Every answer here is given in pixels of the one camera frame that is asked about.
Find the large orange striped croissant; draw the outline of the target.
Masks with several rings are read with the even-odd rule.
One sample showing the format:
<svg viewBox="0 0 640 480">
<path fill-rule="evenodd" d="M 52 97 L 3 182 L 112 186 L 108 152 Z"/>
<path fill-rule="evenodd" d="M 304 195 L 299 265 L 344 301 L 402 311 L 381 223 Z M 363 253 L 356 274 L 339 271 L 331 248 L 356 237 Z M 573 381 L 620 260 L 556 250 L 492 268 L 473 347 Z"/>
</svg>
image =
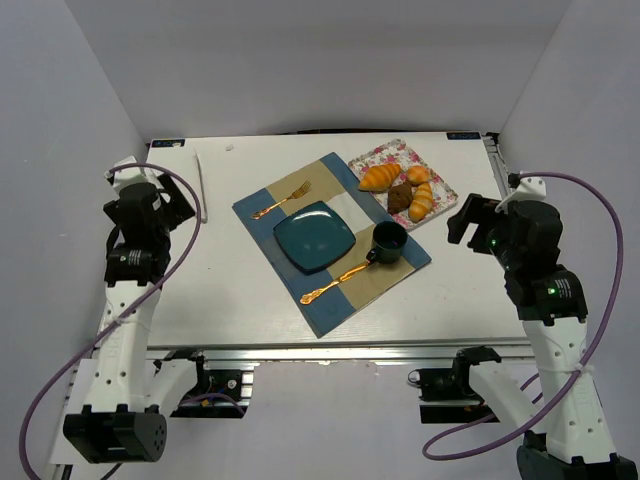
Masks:
<svg viewBox="0 0 640 480">
<path fill-rule="evenodd" d="M 393 185 L 401 172 L 401 166 L 395 163 L 373 166 L 365 173 L 358 189 L 366 192 L 384 192 Z"/>
</svg>

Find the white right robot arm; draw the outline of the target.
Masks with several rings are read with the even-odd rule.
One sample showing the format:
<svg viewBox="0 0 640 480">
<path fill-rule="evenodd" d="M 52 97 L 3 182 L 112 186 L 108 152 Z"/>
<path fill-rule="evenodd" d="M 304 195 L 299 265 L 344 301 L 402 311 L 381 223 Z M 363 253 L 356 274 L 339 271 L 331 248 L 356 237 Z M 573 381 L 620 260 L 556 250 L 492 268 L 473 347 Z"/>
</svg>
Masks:
<svg viewBox="0 0 640 480">
<path fill-rule="evenodd" d="M 588 309 L 577 276 L 558 262 L 563 225 L 558 211 L 536 200 L 498 201 L 471 194 L 448 222 L 457 244 L 476 225 L 470 249 L 496 258 L 505 289 L 534 353 L 544 405 L 529 404 L 506 384 L 496 360 L 472 363 L 468 380 L 504 422 L 519 425 L 537 413 L 516 453 L 524 479 L 636 479 L 635 463 L 613 444 L 587 352 Z"/>
</svg>

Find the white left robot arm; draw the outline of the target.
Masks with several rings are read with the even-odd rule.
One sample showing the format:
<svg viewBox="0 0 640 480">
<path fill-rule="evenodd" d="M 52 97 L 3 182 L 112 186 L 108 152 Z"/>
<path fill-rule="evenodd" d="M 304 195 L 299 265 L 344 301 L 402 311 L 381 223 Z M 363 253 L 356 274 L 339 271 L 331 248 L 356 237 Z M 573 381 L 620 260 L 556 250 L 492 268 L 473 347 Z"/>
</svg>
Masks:
<svg viewBox="0 0 640 480">
<path fill-rule="evenodd" d="M 167 419 L 198 374 L 193 362 L 172 360 L 149 378 L 148 340 L 163 284 L 181 264 L 170 257 L 170 234 L 200 210 L 167 171 L 134 159 L 106 178 L 117 197 L 103 207 L 114 229 L 97 366 L 80 412 L 64 418 L 63 435 L 91 464 L 156 462 L 166 447 Z"/>
</svg>

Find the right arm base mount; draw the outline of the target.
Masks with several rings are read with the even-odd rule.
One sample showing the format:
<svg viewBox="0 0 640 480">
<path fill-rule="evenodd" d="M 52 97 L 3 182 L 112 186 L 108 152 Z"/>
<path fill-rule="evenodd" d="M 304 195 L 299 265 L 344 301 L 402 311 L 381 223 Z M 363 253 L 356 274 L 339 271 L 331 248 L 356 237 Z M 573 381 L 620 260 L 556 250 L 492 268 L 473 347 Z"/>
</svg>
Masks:
<svg viewBox="0 0 640 480">
<path fill-rule="evenodd" d="M 493 411 L 469 384 L 471 367 L 486 362 L 500 364 L 502 357 L 491 347 L 469 347 L 459 350 L 448 368 L 410 371 L 407 382 L 420 391 L 421 423 L 468 424 L 484 417 L 489 423 L 498 423 Z"/>
</svg>

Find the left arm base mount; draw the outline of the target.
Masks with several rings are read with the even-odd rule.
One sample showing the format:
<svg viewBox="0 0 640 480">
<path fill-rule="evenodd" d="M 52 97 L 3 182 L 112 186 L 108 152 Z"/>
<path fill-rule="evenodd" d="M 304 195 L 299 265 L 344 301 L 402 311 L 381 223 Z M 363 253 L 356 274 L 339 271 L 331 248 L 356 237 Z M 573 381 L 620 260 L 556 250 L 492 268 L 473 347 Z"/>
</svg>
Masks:
<svg viewBox="0 0 640 480">
<path fill-rule="evenodd" d="M 170 352 L 164 360 L 189 360 L 196 367 L 196 385 L 184 395 L 172 417 L 240 419 L 247 411 L 252 395 L 252 367 L 219 366 L 193 349 Z"/>
</svg>

